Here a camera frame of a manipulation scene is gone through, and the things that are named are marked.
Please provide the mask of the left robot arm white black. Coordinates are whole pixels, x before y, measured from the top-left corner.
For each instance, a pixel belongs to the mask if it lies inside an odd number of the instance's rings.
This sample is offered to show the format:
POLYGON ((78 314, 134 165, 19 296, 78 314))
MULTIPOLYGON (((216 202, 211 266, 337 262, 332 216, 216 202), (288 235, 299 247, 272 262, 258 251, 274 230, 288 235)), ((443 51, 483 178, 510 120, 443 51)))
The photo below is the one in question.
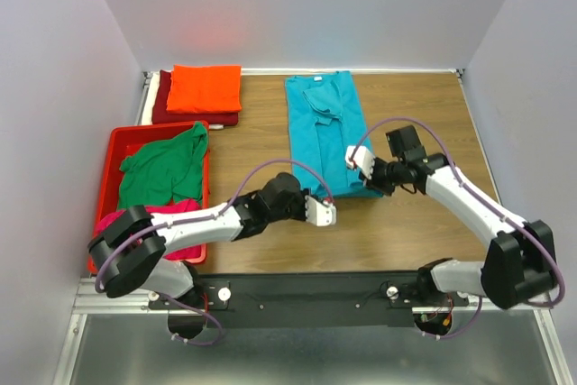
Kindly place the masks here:
POLYGON ((163 214, 132 206, 88 245, 97 268, 95 290, 120 298, 145 289, 170 298, 178 307, 193 307, 200 295, 197 275, 185 262, 170 259, 170 254, 253 237, 279 221, 309 223, 316 204, 309 189, 281 172, 263 188, 211 208, 163 214))

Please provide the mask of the teal t shirt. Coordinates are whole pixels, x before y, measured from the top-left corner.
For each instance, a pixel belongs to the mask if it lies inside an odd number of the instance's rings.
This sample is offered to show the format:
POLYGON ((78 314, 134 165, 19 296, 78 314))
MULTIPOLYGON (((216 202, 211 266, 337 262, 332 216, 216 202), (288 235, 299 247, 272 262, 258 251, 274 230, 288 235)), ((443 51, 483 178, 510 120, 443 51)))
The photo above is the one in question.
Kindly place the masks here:
POLYGON ((324 180, 299 166, 293 175, 303 188, 325 197, 381 197, 364 187, 359 174, 349 170, 345 153, 367 131, 353 76, 349 71, 285 80, 291 159, 299 161, 324 180))

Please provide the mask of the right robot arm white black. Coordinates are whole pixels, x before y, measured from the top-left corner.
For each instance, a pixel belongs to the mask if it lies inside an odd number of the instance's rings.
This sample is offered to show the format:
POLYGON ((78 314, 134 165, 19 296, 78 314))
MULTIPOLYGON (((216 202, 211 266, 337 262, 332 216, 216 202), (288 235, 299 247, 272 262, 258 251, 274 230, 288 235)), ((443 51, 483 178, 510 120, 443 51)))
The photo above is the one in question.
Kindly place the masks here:
POLYGON ((359 171, 364 186, 387 197, 396 188, 411 186, 451 211, 486 249, 483 261, 445 258, 421 267, 414 286, 421 303, 432 306, 447 293, 462 292, 487 298, 501 309, 519 304, 549 307, 536 297, 553 289, 564 293, 547 224, 528 222, 486 195, 456 167, 447 150, 428 153, 414 126, 386 137, 391 161, 374 156, 361 143, 346 151, 348 168, 359 171))

